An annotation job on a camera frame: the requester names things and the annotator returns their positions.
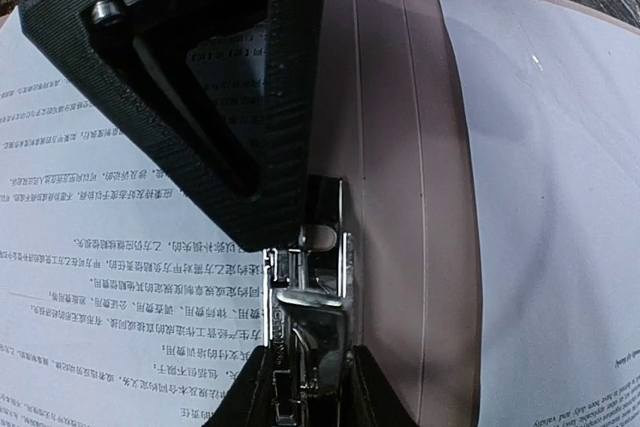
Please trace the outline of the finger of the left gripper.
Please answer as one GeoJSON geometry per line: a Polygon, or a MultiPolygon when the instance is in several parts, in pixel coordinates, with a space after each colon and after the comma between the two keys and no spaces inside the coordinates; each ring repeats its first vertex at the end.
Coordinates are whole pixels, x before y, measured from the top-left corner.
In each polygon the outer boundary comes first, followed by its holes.
{"type": "Polygon", "coordinates": [[[24,35],[247,251],[304,221],[324,0],[19,0],[24,35]],[[266,26],[251,151],[190,68],[201,42],[266,26]]]}

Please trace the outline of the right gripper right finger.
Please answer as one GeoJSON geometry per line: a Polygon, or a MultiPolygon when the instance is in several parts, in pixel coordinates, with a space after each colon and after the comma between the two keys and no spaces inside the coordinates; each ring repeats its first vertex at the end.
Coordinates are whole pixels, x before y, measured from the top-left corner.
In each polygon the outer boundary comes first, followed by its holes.
{"type": "Polygon", "coordinates": [[[371,351],[354,346],[350,370],[349,425],[417,427],[371,351]]]}

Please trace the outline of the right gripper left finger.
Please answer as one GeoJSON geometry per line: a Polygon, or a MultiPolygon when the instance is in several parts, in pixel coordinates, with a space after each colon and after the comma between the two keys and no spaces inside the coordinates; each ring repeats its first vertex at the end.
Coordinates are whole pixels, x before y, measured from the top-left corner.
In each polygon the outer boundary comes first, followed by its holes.
{"type": "Polygon", "coordinates": [[[203,427],[270,426],[272,377],[272,353],[269,348],[258,346],[203,427]]]}

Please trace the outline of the tan folder metal clip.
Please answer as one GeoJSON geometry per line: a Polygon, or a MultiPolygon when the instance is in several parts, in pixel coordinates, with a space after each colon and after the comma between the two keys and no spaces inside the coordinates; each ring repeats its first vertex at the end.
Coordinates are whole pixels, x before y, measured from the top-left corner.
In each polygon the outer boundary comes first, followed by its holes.
{"type": "Polygon", "coordinates": [[[263,252],[264,344],[273,354],[271,423],[338,426],[351,363],[353,238],[343,181],[313,175],[298,238],[263,252]]]}

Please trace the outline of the printed paper sheet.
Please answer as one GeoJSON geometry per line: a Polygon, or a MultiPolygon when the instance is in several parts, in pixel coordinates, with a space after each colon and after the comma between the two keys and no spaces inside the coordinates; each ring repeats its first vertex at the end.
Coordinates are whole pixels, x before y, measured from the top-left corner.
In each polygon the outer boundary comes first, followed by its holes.
{"type": "Polygon", "coordinates": [[[483,426],[639,422],[639,33],[547,0],[439,0],[464,103],[483,426]]]}
{"type": "Polygon", "coordinates": [[[22,34],[1,29],[1,422],[201,426],[262,342],[231,241],[22,34]]]}

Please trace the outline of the tan brown folder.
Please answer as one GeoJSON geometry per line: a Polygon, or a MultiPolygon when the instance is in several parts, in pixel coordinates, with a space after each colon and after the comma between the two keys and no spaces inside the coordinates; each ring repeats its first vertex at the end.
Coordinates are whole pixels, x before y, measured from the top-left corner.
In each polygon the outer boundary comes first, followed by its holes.
{"type": "Polygon", "coordinates": [[[439,0],[325,0],[314,114],[311,168],[346,182],[356,346],[418,426],[483,426],[475,190],[439,0]]]}

